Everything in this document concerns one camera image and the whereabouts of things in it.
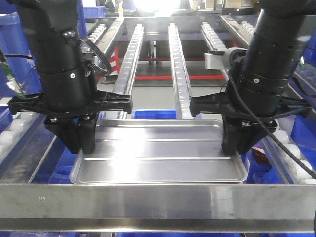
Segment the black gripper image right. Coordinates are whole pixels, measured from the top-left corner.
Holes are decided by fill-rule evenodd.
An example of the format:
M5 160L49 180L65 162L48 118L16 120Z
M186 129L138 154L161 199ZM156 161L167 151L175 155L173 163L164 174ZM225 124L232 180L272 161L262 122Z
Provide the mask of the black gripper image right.
M192 116L200 113L221 114L223 120L222 150L227 156L235 152L247 153L252 146L267 136L263 128L248 113L235 107L228 93L221 92L190 99L189 109ZM289 116L301 115L306 117L311 111L306 100L283 96L276 112L267 117L258 117L267 130L273 133L277 128L276 120Z

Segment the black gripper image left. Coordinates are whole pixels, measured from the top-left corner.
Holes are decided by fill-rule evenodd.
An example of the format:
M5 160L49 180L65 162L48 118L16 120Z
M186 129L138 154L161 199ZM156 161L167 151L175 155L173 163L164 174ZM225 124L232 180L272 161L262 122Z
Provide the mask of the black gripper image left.
M46 115L45 128L60 138L71 153L82 151L91 154L95 150L95 129L102 111L132 112L132 97L98 91L92 100L79 109L54 111L48 107L44 94L30 94L26 100L13 97L8 102L12 114L22 111Z

